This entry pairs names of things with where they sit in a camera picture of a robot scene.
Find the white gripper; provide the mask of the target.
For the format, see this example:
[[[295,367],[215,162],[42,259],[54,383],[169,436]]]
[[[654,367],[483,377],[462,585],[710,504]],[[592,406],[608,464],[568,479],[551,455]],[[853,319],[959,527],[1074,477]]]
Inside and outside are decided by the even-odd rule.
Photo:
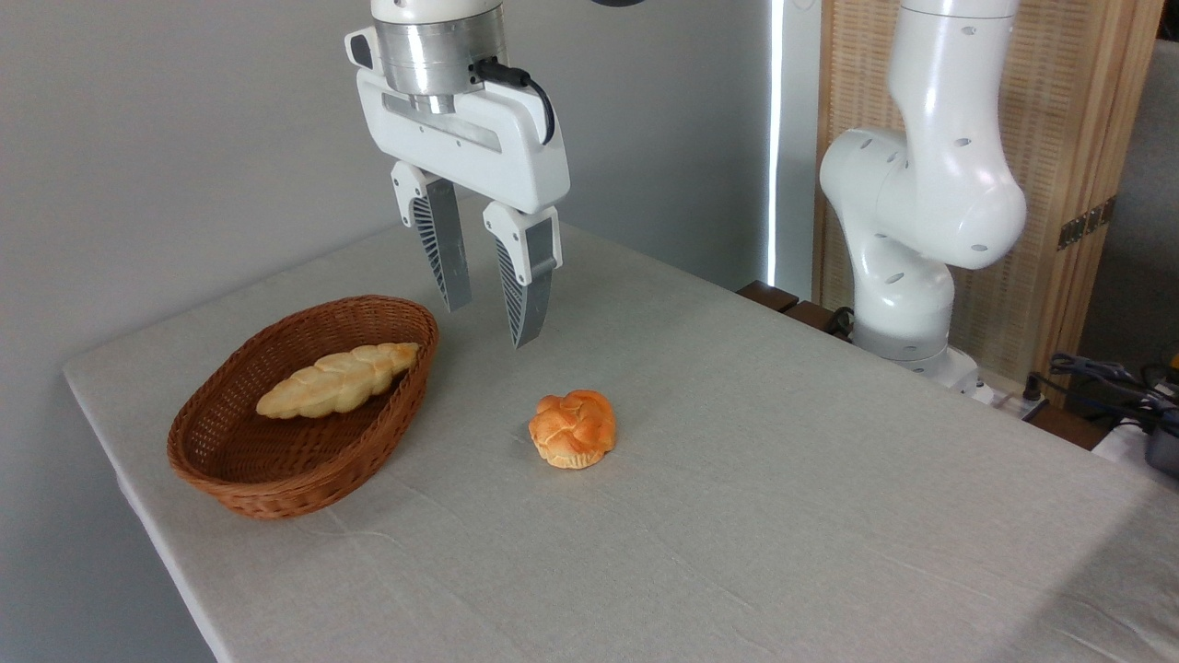
[[[472,301],[455,183],[496,201],[483,216],[496,239],[512,342],[531,343],[544,328],[552,275],[564,264],[556,209],[549,205],[571,189],[564,134],[547,122],[544,98],[534,88],[488,81],[454,97],[452,113],[435,114],[413,109],[409,96],[388,87],[373,27],[345,35],[345,53],[357,67],[373,140],[400,160],[391,168],[399,215],[416,231],[447,310]]]

